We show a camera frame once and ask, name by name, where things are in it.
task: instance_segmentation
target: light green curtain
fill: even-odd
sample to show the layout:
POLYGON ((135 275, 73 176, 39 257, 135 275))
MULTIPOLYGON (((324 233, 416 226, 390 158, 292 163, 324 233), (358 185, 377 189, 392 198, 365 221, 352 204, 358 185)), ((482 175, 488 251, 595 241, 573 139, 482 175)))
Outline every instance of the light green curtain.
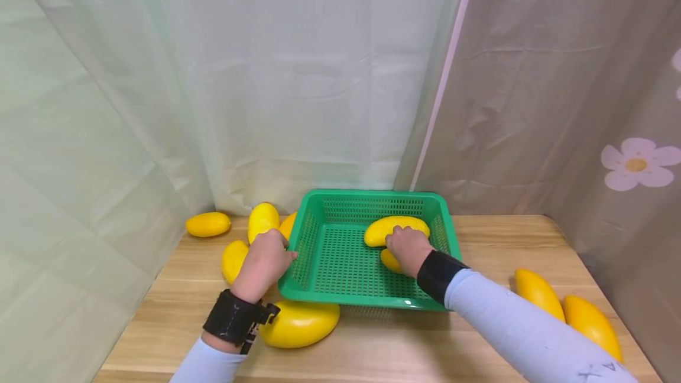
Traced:
POLYGON ((458 3, 0 1, 0 380, 69 383, 192 213, 390 189, 458 3))
POLYGON ((0 0, 1 381, 98 370, 184 219, 212 205, 205 173, 184 196, 163 159, 35 1, 0 0))

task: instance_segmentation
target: yellow mango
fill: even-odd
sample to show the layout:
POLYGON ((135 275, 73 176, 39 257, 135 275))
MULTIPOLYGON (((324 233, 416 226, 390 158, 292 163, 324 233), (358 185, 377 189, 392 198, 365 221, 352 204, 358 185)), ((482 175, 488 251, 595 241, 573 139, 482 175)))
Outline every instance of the yellow mango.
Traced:
POLYGON ((369 225, 367 231, 364 232, 364 242, 367 243, 369 247, 384 246, 385 237, 393 234, 395 226, 401 228, 410 226, 411 229, 421 231, 426 234, 426 236, 430 236, 430 228, 419 218, 414 218, 412 216, 389 216, 387 218, 379 219, 369 225))
POLYGON ((270 229, 279 229, 279 213, 273 205, 260 203, 248 217, 248 243, 253 243, 257 235, 264 234, 270 229))
POLYGON ((286 217, 279 226, 279 232, 281 232, 286 239, 291 237, 291 231, 294 229, 294 223, 296 222, 296 214, 297 212, 294 212, 291 216, 286 217))
POLYGON ((331 334, 341 317, 333 303, 282 300, 274 303, 281 311, 272 324, 260 326, 260 338, 275 348, 303 348, 331 334))
POLYGON ((591 342, 622 362, 622 349, 610 321, 592 303, 577 296, 565 296, 565 319, 569 326, 579 331, 591 342))
POLYGON ((244 259, 248 254, 248 244, 241 240, 232 241, 222 252, 222 275, 227 283, 232 284, 241 272, 244 259))
POLYGON ((515 290, 518 296, 565 322, 556 292, 541 276, 528 270, 515 270, 515 290))
POLYGON ((381 251, 381 262, 390 271, 395 272, 395 274, 404 274, 404 272, 402 272, 400 264, 398 263, 397 259, 395 258, 395 256, 393 256, 393 253, 391 253, 389 249, 384 249, 381 251))
POLYGON ((232 221, 224 213, 209 212, 188 218, 184 227, 193 236, 215 236, 229 231, 232 221))

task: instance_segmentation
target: flower center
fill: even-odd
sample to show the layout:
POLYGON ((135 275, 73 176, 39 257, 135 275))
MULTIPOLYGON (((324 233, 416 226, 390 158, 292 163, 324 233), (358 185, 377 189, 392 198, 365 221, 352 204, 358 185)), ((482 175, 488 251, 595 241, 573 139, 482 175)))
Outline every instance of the flower center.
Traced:
POLYGON ((642 158, 632 158, 624 163, 624 168, 630 172, 642 172, 648 167, 648 163, 642 158))

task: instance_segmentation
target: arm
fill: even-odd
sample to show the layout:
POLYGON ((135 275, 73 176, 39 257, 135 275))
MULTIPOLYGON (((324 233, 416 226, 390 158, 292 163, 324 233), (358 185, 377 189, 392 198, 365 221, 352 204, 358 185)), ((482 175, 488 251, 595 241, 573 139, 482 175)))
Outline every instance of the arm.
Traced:
MULTIPOLYGON (((232 294, 248 303, 260 302, 297 256, 296 252, 287 252, 287 246, 286 238, 277 230, 256 236, 232 284, 232 294)), ((241 346, 203 331, 170 382, 230 383, 244 359, 241 346)))
POLYGON ((599 346, 510 290, 436 252, 420 231, 395 228, 386 243, 404 273, 482 335, 529 382, 633 383, 599 346))

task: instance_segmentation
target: wood grain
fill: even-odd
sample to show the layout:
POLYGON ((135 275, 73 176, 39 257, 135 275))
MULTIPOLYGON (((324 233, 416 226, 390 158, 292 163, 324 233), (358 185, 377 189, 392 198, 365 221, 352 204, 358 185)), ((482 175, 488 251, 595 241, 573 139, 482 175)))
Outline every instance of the wood grain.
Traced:
MULTIPOLYGON (((559 297, 599 307, 618 333, 624 363, 641 382, 660 382, 608 300, 543 216, 455 216, 462 257, 508 286, 516 268, 538 272, 559 297)), ((220 290, 225 245, 246 239, 246 218, 211 239, 185 235, 95 378, 98 383, 167 382, 200 334, 220 290)), ((267 298, 279 298, 276 289, 267 298)), ((321 342, 277 350, 256 342, 237 382, 524 382, 456 313, 343 307, 321 342)))

